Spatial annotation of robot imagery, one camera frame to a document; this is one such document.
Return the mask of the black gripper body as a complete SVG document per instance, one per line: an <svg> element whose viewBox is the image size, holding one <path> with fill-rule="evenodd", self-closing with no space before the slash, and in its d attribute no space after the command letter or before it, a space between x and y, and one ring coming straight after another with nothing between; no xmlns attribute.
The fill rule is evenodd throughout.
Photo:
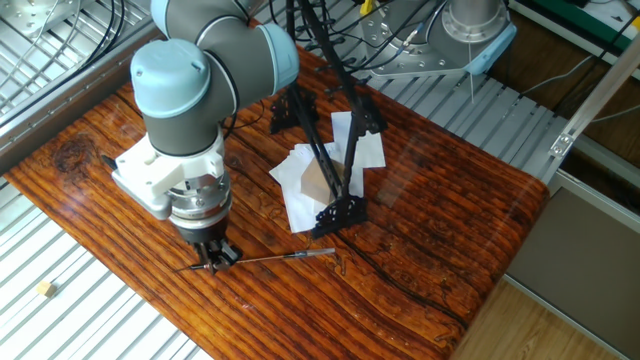
<svg viewBox="0 0 640 360"><path fill-rule="evenodd" d="M192 210L179 214L179 233L188 243L207 243L226 237L230 208Z"/></svg>

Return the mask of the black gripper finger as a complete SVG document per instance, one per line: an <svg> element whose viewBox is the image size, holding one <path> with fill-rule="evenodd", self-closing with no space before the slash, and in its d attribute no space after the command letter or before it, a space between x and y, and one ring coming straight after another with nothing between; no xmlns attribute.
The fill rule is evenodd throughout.
<svg viewBox="0 0 640 360"><path fill-rule="evenodd" d="M216 244L215 266L233 266L242 258L242 251L238 247L230 245L226 239L221 239Z"/></svg>
<svg viewBox="0 0 640 360"><path fill-rule="evenodd" d="M205 266L205 269L211 274L216 274L217 269L214 264L217 261L217 255L219 253L219 246L217 243L198 243L197 254L201 265Z"/></svg>

